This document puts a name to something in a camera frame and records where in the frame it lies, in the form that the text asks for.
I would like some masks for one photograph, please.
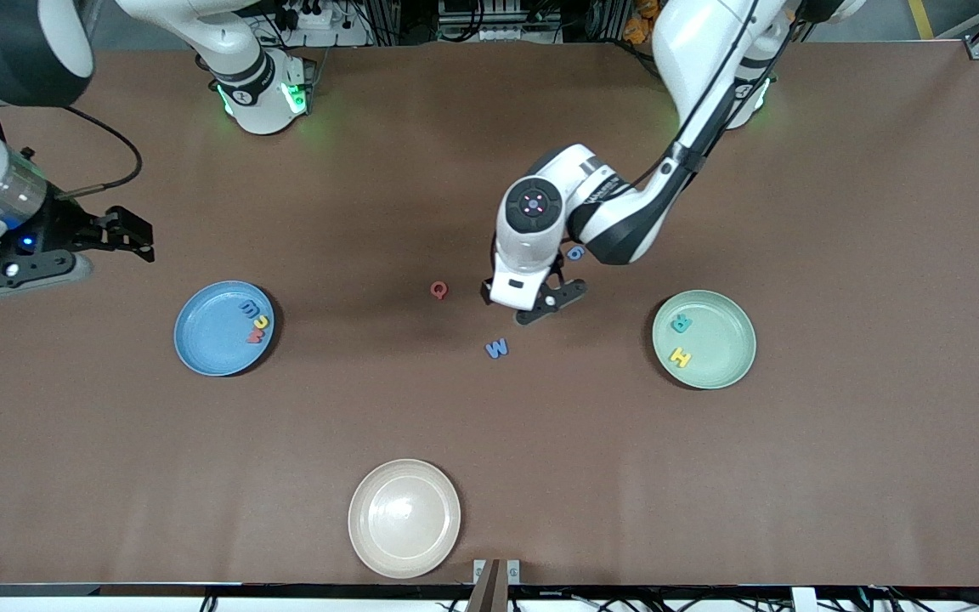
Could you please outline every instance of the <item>yellow floor line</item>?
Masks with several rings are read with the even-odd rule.
[[[928,20],[928,11],[924,9],[924,0],[908,0],[908,10],[913,12],[913,20],[916,22],[916,31],[920,33],[920,40],[935,38],[935,32],[931,31],[931,22]]]

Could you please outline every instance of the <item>green plate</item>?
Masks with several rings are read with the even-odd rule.
[[[652,345],[670,375],[695,388],[737,383],[750,371],[757,353],[750,317],[730,298],[704,290],[664,302],[652,324]]]

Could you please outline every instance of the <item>white plate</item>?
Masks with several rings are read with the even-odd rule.
[[[427,462],[385,462],[358,484],[349,531],[354,552],[373,572],[400,580],[421,576],[456,544],[459,496]]]

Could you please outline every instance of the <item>gray floor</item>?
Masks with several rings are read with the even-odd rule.
[[[819,24],[809,40],[826,43],[920,39],[910,8],[910,4],[920,1],[933,35],[952,30],[979,14],[979,0],[867,0],[846,22]],[[167,31],[125,15],[114,0],[93,3],[93,9],[99,9],[93,28],[93,46],[97,49],[187,49],[186,43]],[[954,37],[962,34],[963,31],[956,32]]]

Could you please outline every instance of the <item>plate rim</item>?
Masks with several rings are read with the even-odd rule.
[[[190,369],[190,371],[193,371],[194,373],[198,373],[198,375],[220,378],[225,376],[233,376],[235,373],[245,371],[246,369],[252,367],[252,364],[255,364],[256,361],[260,360],[260,357],[262,357],[263,354],[267,352],[267,347],[271,344],[271,338],[274,336],[273,333],[267,334],[267,336],[264,337],[263,342],[260,343],[261,351],[259,352],[259,356],[257,356],[255,360],[248,361],[247,364],[243,365],[241,368],[235,369],[234,371],[228,371],[228,372],[201,371],[201,369],[195,367],[193,364],[190,363],[189,360],[187,360],[187,358],[184,356],[184,351],[179,346],[179,330],[180,330],[180,326],[185,325],[188,306],[190,306],[191,303],[193,303],[200,295],[206,293],[206,291],[210,291],[215,286],[226,286],[226,284],[228,284],[228,286],[249,287],[251,291],[246,293],[256,293],[262,299],[262,302],[265,302],[267,304],[267,310],[268,310],[269,318],[271,319],[271,324],[275,326],[277,325],[274,320],[274,305],[271,303],[271,298],[269,298],[267,292],[259,289],[259,287],[255,286],[255,284],[249,283],[248,281],[240,281],[237,279],[215,281],[213,283],[207,284],[207,286],[202,287],[202,289],[195,291],[194,294],[191,294],[191,296],[187,298],[187,302],[184,302],[184,305],[180,306],[179,314],[176,314],[176,321],[175,324],[172,326],[172,345],[176,349],[176,356],[179,357],[180,363],[186,365],[187,368]]]
[[[656,322],[659,320],[660,315],[664,313],[664,310],[665,309],[670,309],[669,305],[670,305],[671,301],[673,301],[673,299],[682,298],[682,296],[688,296],[688,295],[691,295],[691,294],[693,294],[693,295],[699,295],[699,294],[703,294],[703,295],[715,295],[716,298],[723,299],[723,301],[726,301],[726,302],[730,303],[743,316],[743,319],[746,321],[746,325],[747,325],[746,326],[746,329],[749,329],[750,330],[750,361],[749,361],[749,364],[747,364],[746,368],[744,368],[743,371],[740,372],[739,375],[736,376],[733,380],[729,381],[726,384],[722,384],[719,387],[711,387],[711,386],[702,387],[702,386],[697,386],[697,384],[688,382],[687,380],[683,380],[674,371],[672,371],[671,368],[669,368],[668,365],[665,364],[663,360],[660,359],[660,357],[659,357],[659,351],[656,348]],[[742,306],[739,306],[738,305],[738,302],[735,302],[734,299],[731,299],[730,297],[727,297],[727,295],[724,295],[722,293],[719,293],[719,292],[716,292],[716,291],[712,291],[712,290],[708,290],[708,289],[690,289],[690,290],[686,290],[686,291],[683,291],[683,292],[676,293],[675,295],[671,295],[670,297],[668,297],[667,299],[665,299],[665,301],[660,304],[659,309],[656,310],[656,316],[653,317],[653,320],[652,320],[652,349],[653,349],[653,351],[656,352],[656,360],[659,361],[660,367],[663,367],[664,368],[664,371],[667,371],[667,373],[669,373],[669,375],[672,375],[673,378],[675,378],[675,380],[680,381],[680,383],[687,384],[688,386],[693,387],[693,388],[700,388],[700,390],[703,390],[703,391],[716,391],[716,390],[719,390],[719,388],[731,387],[732,384],[738,383],[738,381],[739,380],[742,380],[743,378],[745,378],[746,375],[747,375],[747,373],[750,372],[750,369],[754,367],[754,360],[756,360],[756,358],[757,358],[757,349],[758,349],[757,330],[754,329],[754,321],[753,320],[750,320],[750,315],[749,314],[746,314],[746,310],[743,309]]]
[[[354,504],[358,501],[358,496],[360,496],[362,491],[365,490],[365,484],[369,483],[369,480],[374,476],[377,476],[378,473],[384,472],[385,469],[396,468],[396,466],[404,465],[404,464],[416,466],[416,468],[428,469],[432,473],[437,473],[440,476],[440,478],[442,478],[442,480],[448,484],[448,491],[445,492],[445,497],[447,497],[450,494],[451,499],[455,500],[455,508],[456,508],[456,517],[454,522],[452,522],[455,524],[455,527],[446,530],[445,537],[450,541],[448,541],[448,545],[444,549],[445,551],[444,554],[442,555],[442,557],[440,557],[439,560],[434,561],[431,566],[428,566],[427,569],[420,570],[420,572],[415,572],[415,573],[391,572],[391,570],[381,569],[380,566],[371,563],[368,560],[368,558],[365,558],[365,554],[362,552],[361,546],[358,545],[358,540],[354,539],[354,531],[355,531],[354,523],[359,522],[360,519],[360,512],[357,512],[357,508],[354,508]],[[450,505],[448,504],[448,501],[449,501],[448,499],[444,499],[446,507]],[[456,490],[456,484],[452,483],[451,479],[448,478],[447,473],[444,473],[443,469],[440,469],[438,466],[433,465],[431,462],[419,460],[419,458],[400,457],[400,458],[395,458],[395,460],[382,462],[382,464],[372,468],[369,473],[366,473],[364,478],[361,478],[361,481],[360,483],[358,483],[357,488],[354,489],[354,494],[350,496],[349,510],[346,512],[346,531],[347,531],[347,535],[349,535],[350,546],[354,548],[354,554],[357,554],[358,559],[361,561],[362,564],[365,565],[365,567],[368,567],[369,570],[373,570],[373,572],[376,572],[377,574],[380,574],[385,578],[392,578],[392,580],[396,580],[396,581],[404,581],[404,580],[409,580],[409,578],[417,578],[418,576],[423,576],[425,574],[432,572],[432,570],[437,569],[451,555],[452,551],[455,550],[456,542],[458,542],[459,540],[459,531],[460,528],[462,527],[462,518],[463,518],[463,508],[462,508],[462,503],[460,502],[459,499],[459,491]]]

